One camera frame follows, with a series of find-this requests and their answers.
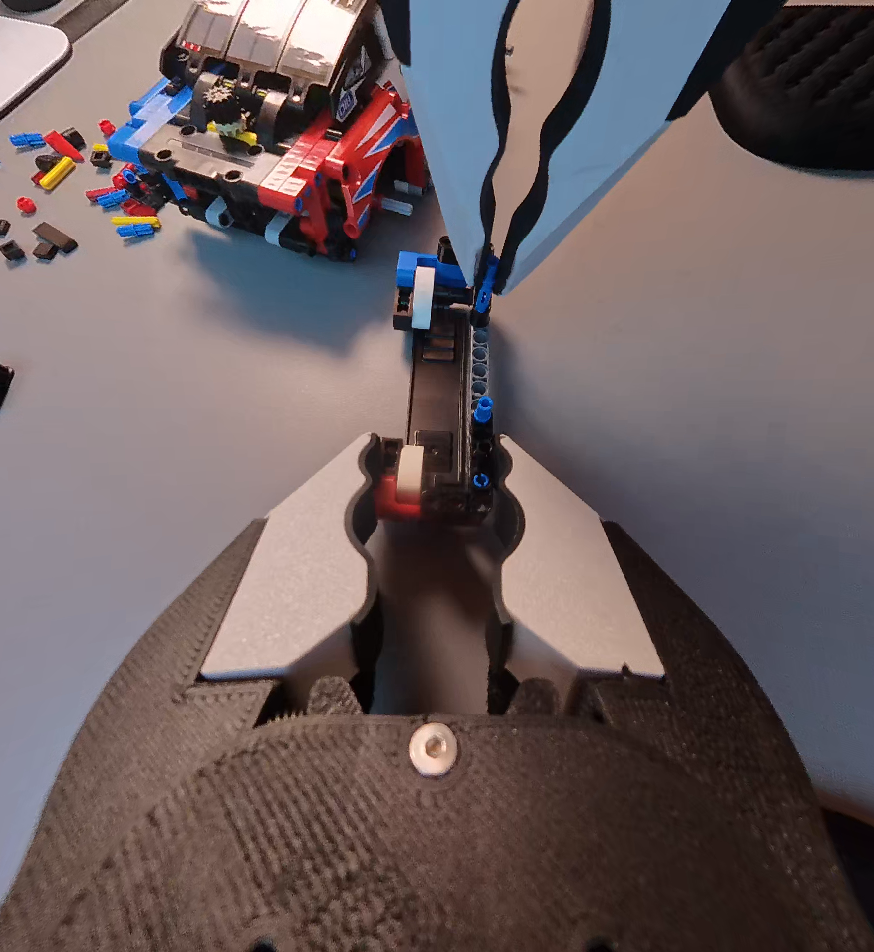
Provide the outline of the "black lego chassis frame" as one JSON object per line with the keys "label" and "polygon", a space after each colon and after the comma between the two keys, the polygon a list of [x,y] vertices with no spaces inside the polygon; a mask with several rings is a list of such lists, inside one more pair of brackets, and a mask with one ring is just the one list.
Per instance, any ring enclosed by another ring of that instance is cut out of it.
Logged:
{"label": "black lego chassis frame", "polygon": [[475,527],[491,513],[498,476],[493,417],[472,411],[491,396],[490,317],[474,311],[475,289],[448,236],[434,254],[402,251],[393,325],[409,338],[407,423],[380,441],[379,518]]}

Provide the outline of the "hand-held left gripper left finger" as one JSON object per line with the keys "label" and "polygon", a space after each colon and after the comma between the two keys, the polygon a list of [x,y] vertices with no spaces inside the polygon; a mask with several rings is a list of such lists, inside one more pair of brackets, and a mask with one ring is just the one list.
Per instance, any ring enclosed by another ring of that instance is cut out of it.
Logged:
{"label": "hand-held left gripper left finger", "polygon": [[381,462],[380,438],[362,434],[270,510],[203,679],[277,679],[301,707],[319,678],[339,676],[370,706],[383,613],[367,543]]}

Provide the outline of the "red blue lego car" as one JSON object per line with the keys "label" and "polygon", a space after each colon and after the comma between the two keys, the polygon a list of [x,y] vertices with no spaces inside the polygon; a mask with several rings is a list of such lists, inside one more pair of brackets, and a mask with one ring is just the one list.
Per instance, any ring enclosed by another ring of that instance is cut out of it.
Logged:
{"label": "red blue lego car", "polygon": [[182,214],[353,261],[431,185],[379,2],[192,2],[107,143]]}

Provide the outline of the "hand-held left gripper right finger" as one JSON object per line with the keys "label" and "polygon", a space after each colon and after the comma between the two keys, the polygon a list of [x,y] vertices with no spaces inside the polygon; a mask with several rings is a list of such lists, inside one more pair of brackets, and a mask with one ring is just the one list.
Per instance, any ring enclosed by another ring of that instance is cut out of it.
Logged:
{"label": "hand-held left gripper right finger", "polygon": [[513,438],[496,440],[493,533],[502,546],[487,628],[488,711],[549,682],[557,712],[591,679],[659,681],[663,663],[597,512]]}

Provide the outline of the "pile of small lego pieces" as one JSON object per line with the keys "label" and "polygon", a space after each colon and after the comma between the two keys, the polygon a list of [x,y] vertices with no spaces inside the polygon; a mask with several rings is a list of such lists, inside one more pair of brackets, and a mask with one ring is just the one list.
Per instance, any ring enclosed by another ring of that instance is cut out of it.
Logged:
{"label": "pile of small lego pieces", "polygon": [[[30,181],[38,194],[50,195],[80,165],[87,163],[98,174],[111,173],[108,184],[88,189],[84,194],[92,207],[114,212],[110,225],[125,244],[145,240],[160,231],[159,212],[169,201],[169,183],[160,173],[149,173],[130,161],[114,170],[114,163],[120,161],[118,146],[111,150],[106,142],[94,143],[86,154],[86,141],[75,127],[45,134],[15,134],[9,141],[19,154],[47,148],[34,155],[36,171]],[[28,195],[18,196],[15,208],[25,219],[39,214],[36,200]],[[11,220],[0,217],[0,253],[9,264],[19,265],[26,260],[26,252],[10,237],[11,226]],[[38,261],[52,261],[79,247],[74,237],[49,222],[38,222],[31,233],[36,240],[31,256]]]}

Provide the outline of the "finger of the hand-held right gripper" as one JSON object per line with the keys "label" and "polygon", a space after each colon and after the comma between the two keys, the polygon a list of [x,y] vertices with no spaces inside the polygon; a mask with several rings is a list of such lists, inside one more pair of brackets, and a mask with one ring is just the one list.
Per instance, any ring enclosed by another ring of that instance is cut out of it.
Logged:
{"label": "finger of the hand-held right gripper", "polygon": [[549,163],[540,218],[515,254],[513,291],[586,218],[669,125],[667,115],[728,1],[612,2],[600,75]]}
{"label": "finger of the hand-held right gripper", "polygon": [[[518,2],[410,1],[401,66],[431,178],[465,277],[479,286],[495,215],[493,173],[509,123],[504,47]],[[502,292],[502,251],[493,292]]]}

